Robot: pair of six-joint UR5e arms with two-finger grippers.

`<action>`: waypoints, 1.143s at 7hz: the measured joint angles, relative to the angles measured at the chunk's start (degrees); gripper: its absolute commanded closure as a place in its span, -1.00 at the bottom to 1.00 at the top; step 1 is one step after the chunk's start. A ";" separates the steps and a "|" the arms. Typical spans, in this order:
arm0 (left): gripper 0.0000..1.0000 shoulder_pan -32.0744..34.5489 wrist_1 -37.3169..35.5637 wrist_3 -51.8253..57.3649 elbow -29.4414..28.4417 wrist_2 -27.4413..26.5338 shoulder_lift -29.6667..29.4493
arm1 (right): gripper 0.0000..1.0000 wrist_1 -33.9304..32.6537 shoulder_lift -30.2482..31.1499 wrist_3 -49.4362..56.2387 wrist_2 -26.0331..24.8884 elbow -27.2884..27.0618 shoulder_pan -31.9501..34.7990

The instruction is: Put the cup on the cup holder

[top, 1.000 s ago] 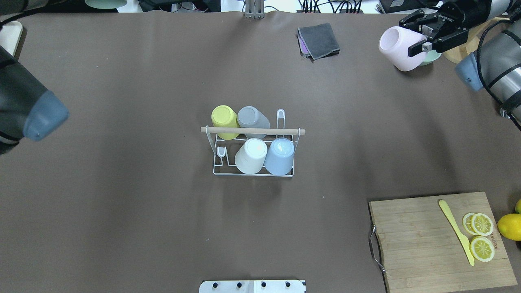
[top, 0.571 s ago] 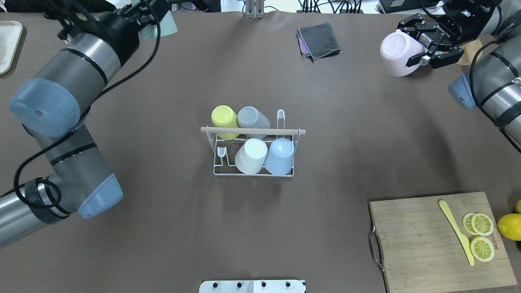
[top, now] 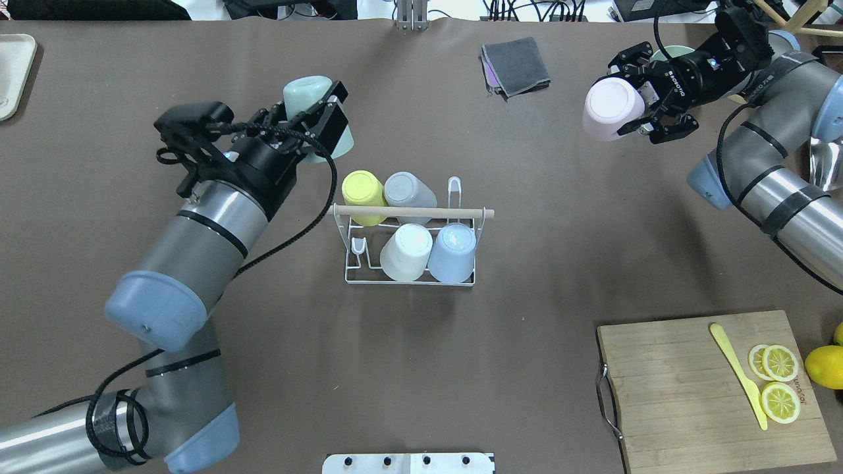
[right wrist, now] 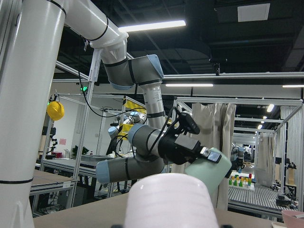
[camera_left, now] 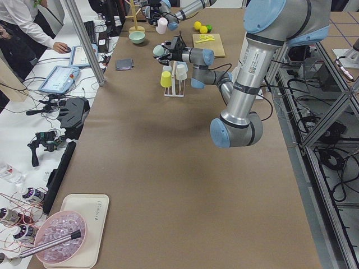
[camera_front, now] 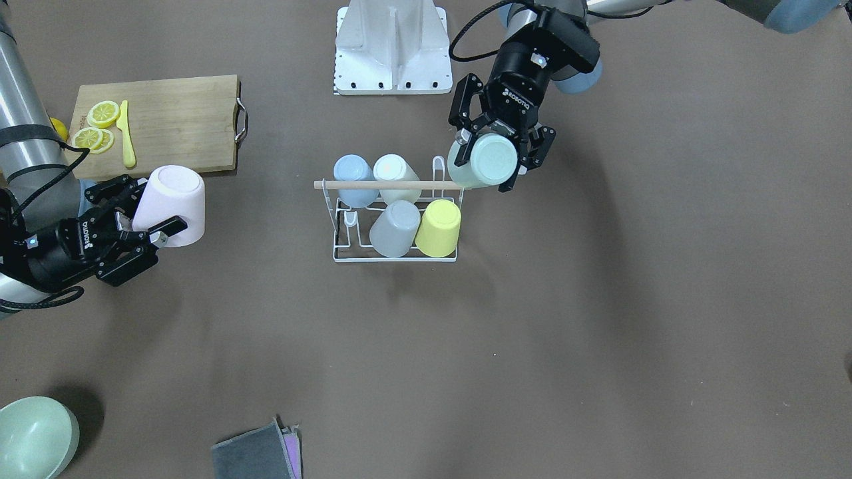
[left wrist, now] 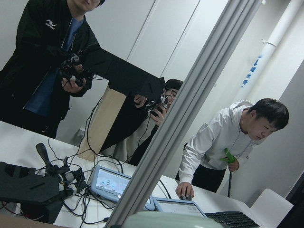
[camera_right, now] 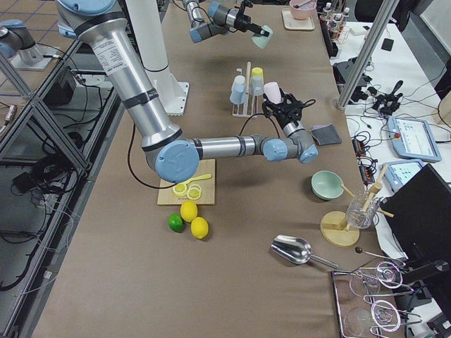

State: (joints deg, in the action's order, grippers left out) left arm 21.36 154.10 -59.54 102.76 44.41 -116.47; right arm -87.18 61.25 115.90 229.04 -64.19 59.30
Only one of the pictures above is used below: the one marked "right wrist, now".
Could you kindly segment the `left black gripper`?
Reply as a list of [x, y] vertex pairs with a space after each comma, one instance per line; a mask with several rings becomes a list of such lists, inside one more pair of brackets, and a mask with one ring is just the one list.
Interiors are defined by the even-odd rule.
[[178, 117], [170, 125], [158, 143], [158, 153], [163, 159], [177, 165], [194, 162], [197, 158], [205, 158], [219, 163], [222, 154], [217, 148], [203, 147], [199, 140], [187, 136], [187, 133], [199, 134], [200, 128], [185, 112], [177, 112]]

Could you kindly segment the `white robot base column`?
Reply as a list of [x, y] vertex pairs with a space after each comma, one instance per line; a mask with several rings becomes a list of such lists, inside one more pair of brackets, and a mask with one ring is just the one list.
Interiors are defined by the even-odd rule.
[[117, 58], [126, 57], [121, 32], [89, 0], [25, 0], [0, 81], [0, 225], [34, 226], [29, 193], [47, 99], [64, 25]]

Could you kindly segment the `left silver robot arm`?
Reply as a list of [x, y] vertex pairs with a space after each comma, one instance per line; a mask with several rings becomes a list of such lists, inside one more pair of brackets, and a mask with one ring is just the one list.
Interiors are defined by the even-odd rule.
[[127, 139], [136, 148], [133, 157], [113, 158], [96, 165], [96, 178], [100, 183], [137, 180], [158, 174], [166, 161], [177, 165], [200, 161], [218, 164], [223, 159], [217, 149], [209, 149], [186, 135], [200, 133], [189, 114], [177, 113], [179, 127], [166, 126], [161, 94], [163, 72], [156, 55], [128, 60], [106, 54], [101, 59], [114, 88], [125, 90], [138, 85], [142, 89], [149, 123], [134, 124], [128, 131]]

